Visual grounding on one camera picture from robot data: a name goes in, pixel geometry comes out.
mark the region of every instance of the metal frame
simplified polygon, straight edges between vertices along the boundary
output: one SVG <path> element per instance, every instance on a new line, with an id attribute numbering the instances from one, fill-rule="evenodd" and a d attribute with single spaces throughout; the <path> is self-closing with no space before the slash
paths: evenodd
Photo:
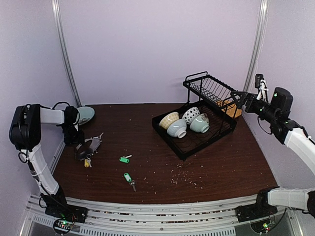
<path id="1" fill-rule="evenodd" d="M 62 20 L 61 20 L 61 15 L 60 15 L 60 9 L 59 9 L 59 0 L 52 0 L 52 5 L 53 5 L 53 12 L 54 12 L 54 18 L 56 22 L 56 27 L 59 35 L 59 42 L 63 54 L 63 63 L 65 66 L 66 74 L 70 83 L 70 88 L 72 91 L 72 95 L 74 97 L 75 103 L 77 107 L 82 107 L 81 100 L 79 97 L 78 89 L 75 85 L 75 81 L 73 78 L 72 74 L 72 69 L 70 66 L 70 60 L 68 56 L 68 51 L 64 39 L 64 34 L 63 34 L 63 25 L 62 25 Z"/>
<path id="2" fill-rule="evenodd" d="M 72 205 L 88 208 L 85 224 L 76 223 L 71 231 L 73 234 L 83 236 L 152 236 L 157 234 L 201 236 L 217 235 L 216 232 L 227 231 L 229 234 L 222 235 L 234 236 L 236 226 L 249 223 L 249 221 L 238 223 L 235 207 L 252 204 L 255 200 L 256 195 L 252 195 L 202 203 L 136 205 L 67 198 Z M 31 195 L 19 236 L 28 235 L 32 222 L 52 226 L 55 218 L 45 215 L 45 210 L 38 205 L 38 201 L 39 196 Z M 276 216 L 284 212 L 284 207 L 278 209 Z M 288 210 L 287 214 L 294 235 L 303 236 L 294 211 Z"/>
<path id="3" fill-rule="evenodd" d="M 252 58 L 250 61 L 250 66 L 248 68 L 243 91 L 251 90 L 250 86 L 252 84 L 256 62 L 258 60 L 259 52 L 262 49 L 262 41 L 265 35 L 268 7 L 269 7 L 269 0 L 261 0 L 260 13 L 259 13 L 257 29 L 256 29 L 256 36 L 255 36 L 255 41 L 254 41 L 254 47 L 252 50 Z"/>

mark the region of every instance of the black cable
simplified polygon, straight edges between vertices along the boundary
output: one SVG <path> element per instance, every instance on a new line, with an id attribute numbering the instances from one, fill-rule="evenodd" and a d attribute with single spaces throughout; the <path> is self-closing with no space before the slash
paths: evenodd
<path id="1" fill-rule="evenodd" d="M 267 102 L 267 103 L 269 103 L 269 102 L 268 102 L 267 85 L 266 85 L 266 83 L 265 83 L 265 82 L 263 82 L 263 81 L 262 81 L 262 83 L 264 83 L 265 88 L 266 88 L 266 102 Z"/>
<path id="2" fill-rule="evenodd" d="M 40 199 L 39 199 L 39 201 L 38 201 L 39 206 L 40 206 L 41 208 L 47 208 L 46 206 L 42 206 L 42 205 L 40 204 L 40 202 L 41 202 L 42 199 L 43 199 L 43 197 L 40 197 Z"/>
<path id="3" fill-rule="evenodd" d="M 259 234 L 260 232 L 262 232 L 262 231 L 265 229 L 265 228 L 261 228 L 261 229 L 258 230 L 258 229 L 256 228 L 256 225 L 255 225 L 255 229 L 253 229 L 251 223 L 250 223 L 250 227 L 251 227 L 251 229 L 252 229 L 256 234 Z"/>
<path id="4" fill-rule="evenodd" d="M 26 105 L 23 106 L 23 108 L 20 110 L 19 119 L 18 119 L 18 127 L 19 127 L 20 135 L 21 135 L 22 141 L 23 141 L 23 143 L 24 143 L 25 149 L 27 149 L 27 148 L 26 148 L 26 143 L 27 143 L 27 142 L 25 142 L 24 136 L 23 136 L 23 134 L 22 134 L 22 129 L 21 129 L 21 115 L 23 114 L 24 109 L 25 109 L 27 106 L 30 106 L 30 104 L 26 104 Z"/>
<path id="5" fill-rule="evenodd" d="M 62 234 L 62 235 L 68 234 L 68 233 L 72 230 L 73 225 L 74 225 L 75 222 L 72 222 L 71 227 L 70 227 L 67 231 L 62 231 L 62 233 L 60 233 L 60 232 L 57 232 L 57 231 L 55 230 L 55 227 L 54 227 L 55 225 L 56 225 L 57 227 L 60 227 L 60 226 L 58 225 L 58 222 L 60 222 L 60 221 L 63 221 L 63 220 L 62 220 L 62 219 L 57 219 L 57 220 L 54 221 L 54 223 L 53 223 L 53 230 L 54 230 L 57 234 Z"/>
<path id="6" fill-rule="evenodd" d="M 272 135 L 272 132 L 268 133 L 266 130 L 263 129 L 263 127 L 261 127 L 260 122 L 259 122 L 259 117 L 257 117 L 257 121 L 258 121 L 259 127 L 260 127 L 265 133 L 267 133 L 267 134 L 269 134 L 269 135 Z"/>
<path id="7" fill-rule="evenodd" d="M 274 228 L 276 228 L 276 226 L 281 222 L 281 220 L 284 218 L 284 215 L 286 214 L 286 209 L 284 210 L 284 213 L 283 213 L 283 215 L 281 216 L 281 218 L 280 218 L 280 220 L 275 224 L 275 226 L 273 226 L 270 230 L 269 230 L 269 232 L 270 231 L 272 231 Z"/>
<path id="8" fill-rule="evenodd" d="M 22 158 L 21 158 L 21 156 L 20 156 L 21 154 L 23 154 L 23 155 L 25 156 L 25 161 L 23 161 L 23 160 L 22 160 Z M 21 151 L 21 152 L 19 152 L 19 154 L 18 154 L 18 157 L 19 157 L 20 161 L 21 161 L 23 164 L 26 164 L 26 163 L 28 162 L 28 161 L 27 161 L 27 159 L 26 159 L 26 158 L 27 158 L 27 156 L 28 156 L 28 155 L 27 155 L 27 154 L 25 154 L 25 153 L 24 153 L 24 152 L 22 152 L 22 151 Z"/>
<path id="9" fill-rule="evenodd" d="M 50 107 L 45 107 L 45 106 L 42 106 L 42 105 L 40 105 L 40 107 L 41 107 L 41 108 L 46 108 L 46 109 L 51 110 L 51 108 L 50 108 Z"/>
<path id="10" fill-rule="evenodd" d="M 78 115 L 79 115 L 78 120 L 73 125 L 77 125 L 79 123 L 79 121 L 80 121 L 80 112 L 79 111 L 78 111 Z"/>
<path id="11" fill-rule="evenodd" d="M 276 222 L 276 217 L 275 217 L 275 215 L 274 215 L 274 213 L 272 212 L 272 211 L 270 211 L 270 213 L 273 215 L 273 217 L 274 217 L 274 222 Z"/>
<path id="12" fill-rule="evenodd" d="M 44 186 L 42 184 L 40 184 L 40 187 L 45 191 L 45 193 L 52 199 L 54 200 L 58 205 L 62 206 L 64 209 L 68 210 L 69 212 L 72 213 L 72 215 L 76 218 L 75 214 L 73 213 L 72 210 L 70 210 L 69 208 L 67 208 L 65 205 L 63 205 L 62 203 L 58 202 L 53 196 L 51 196 L 50 193 L 47 192 L 47 190 L 44 188 Z"/>
<path id="13" fill-rule="evenodd" d="M 69 103 L 67 103 L 67 102 L 57 102 L 54 106 L 53 106 L 53 110 L 56 108 L 56 106 L 58 106 L 59 104 L 67 104 L 68 106 L 70 106 L 70 104 Z"/>

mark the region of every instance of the white wall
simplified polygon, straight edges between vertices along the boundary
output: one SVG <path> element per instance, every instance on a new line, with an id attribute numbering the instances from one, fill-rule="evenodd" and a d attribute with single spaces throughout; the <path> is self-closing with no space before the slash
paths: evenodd
<path id="1" fill-rule="evenodd" d="M 290 118 L 315 136 L 315 2 L 270 1 L 268 25 L 258 60 L 270 94 L 283 87 L 294 97 Z M 282 187 L 315 187 L 315 176 L 299 157 L 257 125 L 257 116 L 245 114 L 270 168 Z M 315 221 L 300 215 L 305 235 L 314 235 Z"/>
<path id="2" fill-rule="evenodd" d="M 188 74 L 242 89 L 260 0 L 67 0 L 67 48 L 84 104 L 186 102 Z"/>
<path id="3" fill-rule="evenodd" d="M 30 193 L 38 187 L 9 141 L 15 108 L 27 103 L 52 106 L 73 98 L 66 79 L 50 0 L 1 0 L 0 7 L 0 234 L 14 236 Z M 48 164 L 63 135 L 42 127 Z"/>

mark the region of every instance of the white bowl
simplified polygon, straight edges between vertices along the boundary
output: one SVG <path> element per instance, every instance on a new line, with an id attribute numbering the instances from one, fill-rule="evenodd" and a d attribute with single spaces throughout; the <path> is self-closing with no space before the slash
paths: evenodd
<path id="1" fill-rule="evenodd" d="M 199 109 L 197 107 L 192 107 L 184 113 L 182 118 L 185 120 L 186 124 L 189 125 L 198 115 L 200 115 Z"/>
<path id="2" fill-rule="evenodd" d="M 179 119 L 172 123 L 168 129 L 167 134 L 173 138 L 181 139 L 186 135 L 187 124 L 183 119 Z"/>

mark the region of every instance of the metal pole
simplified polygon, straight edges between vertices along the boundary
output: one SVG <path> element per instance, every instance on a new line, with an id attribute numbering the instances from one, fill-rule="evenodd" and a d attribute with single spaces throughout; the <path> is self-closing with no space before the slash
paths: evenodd
<path id="1" fill-rule="evenodd" d="M 258 60 L 259 52 L 262 47 L 262 40 L 263 40 L 264 32 L 266 29 L 268 6 L 269 6 L 269 0 L 261 0 L 260 13 L 259 13 L 258 22 L 257 22 L 256 37 L 255 37 L 254 47 L 252 50 L 252 58 L 250 61 L 250 66 L 248 68 L 243 91 L 251 90 L 250 86 L 253 81 L 255 66 Z"/>
<path id="2" fill-rule="evenodd" d="M 75 103 L 77 107 L 82 107 L 79 93 L 77 90 L 77 87 L 75 85 L 75 81 L 73 78 L 71 66 L 70 66 L 70 61 L 69 61 L 69 56 L 65 44 L 65 39 L 64 39 L 64 34 L 63 34 L 63 26 L 62 26 L 62 21 L 61 21 L 61 15 L 60 15 L 60 9 L 59 9 L 59 0 L 52 0 L 52 5 L 53 5 L 53 12 L 54 12 L 54 18 L 56 22 L 56 27 L 59 35 L 59 42 L 63 54 L 63 63 L 65 66 L 66 74 L 70 83 L 70 88 L 72 91 L 72 95 L 74 97 Z"/>

